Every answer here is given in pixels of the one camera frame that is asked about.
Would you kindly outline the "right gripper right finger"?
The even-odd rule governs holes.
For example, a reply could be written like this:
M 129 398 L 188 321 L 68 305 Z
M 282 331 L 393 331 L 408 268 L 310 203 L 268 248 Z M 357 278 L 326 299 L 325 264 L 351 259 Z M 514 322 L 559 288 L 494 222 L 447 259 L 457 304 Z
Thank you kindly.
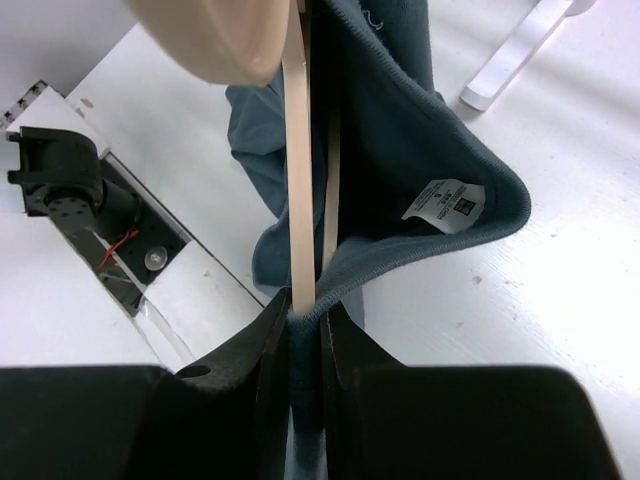
M 617 479 L 579 383 L 551 366 L 409 367 L 343 307 L 320 323 L 332 479 Z

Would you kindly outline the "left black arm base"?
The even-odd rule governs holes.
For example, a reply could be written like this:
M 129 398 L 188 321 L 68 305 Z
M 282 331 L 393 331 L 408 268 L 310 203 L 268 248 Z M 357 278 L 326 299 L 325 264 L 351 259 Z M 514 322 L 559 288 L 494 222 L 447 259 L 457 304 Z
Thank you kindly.
M 18 160 L 6 177 L 29 217 L 47 217 L 124 310 L 186 246 L 186 236 L 116 160 L 80 133 L 22 127 L 7 134 Z

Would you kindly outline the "beige wooden hanger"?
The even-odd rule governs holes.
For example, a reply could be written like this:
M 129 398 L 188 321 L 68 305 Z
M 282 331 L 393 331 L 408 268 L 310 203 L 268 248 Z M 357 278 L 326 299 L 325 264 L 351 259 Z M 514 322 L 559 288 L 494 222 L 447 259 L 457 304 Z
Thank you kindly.
M 130 1 L 161 49 L 216 85 L 264 86 L 281 72 L 289 201 L 292 308 L 316 303 L 308 1 Z

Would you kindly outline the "blue grey t shirt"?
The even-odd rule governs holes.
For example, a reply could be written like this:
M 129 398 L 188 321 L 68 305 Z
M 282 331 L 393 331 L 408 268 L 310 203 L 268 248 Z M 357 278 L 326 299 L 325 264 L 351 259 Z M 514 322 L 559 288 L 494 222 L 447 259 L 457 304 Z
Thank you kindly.
M 515 233 L 521 179 L 433 84 L 422 1 L 318 1 L 312 14 L 311 132 L 316 303 L 290 314 L 289 479 L 328 475 L 320 323 L 363 315 L 357 290 L 396 268 Z

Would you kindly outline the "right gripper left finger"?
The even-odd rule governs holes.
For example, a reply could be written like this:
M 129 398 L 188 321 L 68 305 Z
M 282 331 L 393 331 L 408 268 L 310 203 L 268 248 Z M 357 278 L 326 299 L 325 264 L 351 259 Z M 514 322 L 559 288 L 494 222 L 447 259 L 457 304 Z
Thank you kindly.
M 170 372 L 5 368 L 5 479 L 280 479 L 289 417 L 281 290 L 244 329 Z

